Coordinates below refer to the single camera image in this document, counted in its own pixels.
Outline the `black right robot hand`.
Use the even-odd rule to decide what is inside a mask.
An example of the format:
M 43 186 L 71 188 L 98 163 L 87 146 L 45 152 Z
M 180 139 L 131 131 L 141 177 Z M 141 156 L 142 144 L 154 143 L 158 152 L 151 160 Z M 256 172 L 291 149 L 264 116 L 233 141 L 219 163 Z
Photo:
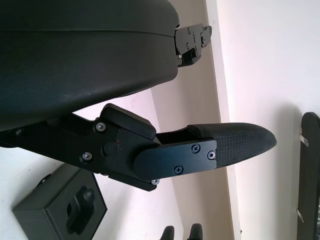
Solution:
M 175 228 L 169 225 L 164 229 L 160 240 L 174 240 L 174 237 Z M 203 240 L 203 228 L 201 224 L 195 223 L 191 226 L 188 240 Z

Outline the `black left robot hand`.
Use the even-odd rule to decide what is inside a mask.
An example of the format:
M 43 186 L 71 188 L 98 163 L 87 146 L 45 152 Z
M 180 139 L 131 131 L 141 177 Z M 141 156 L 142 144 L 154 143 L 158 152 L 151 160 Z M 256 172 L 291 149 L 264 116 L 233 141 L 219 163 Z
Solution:
M 250 123 L 158 133 L 108 103 L 173 80 L 195 64 L 212 28 L 180 27 L 167 0 L 3 0 L 0 145 L 21 148 L 145 190 L 159 180 L 233 165 L 276 144 Z

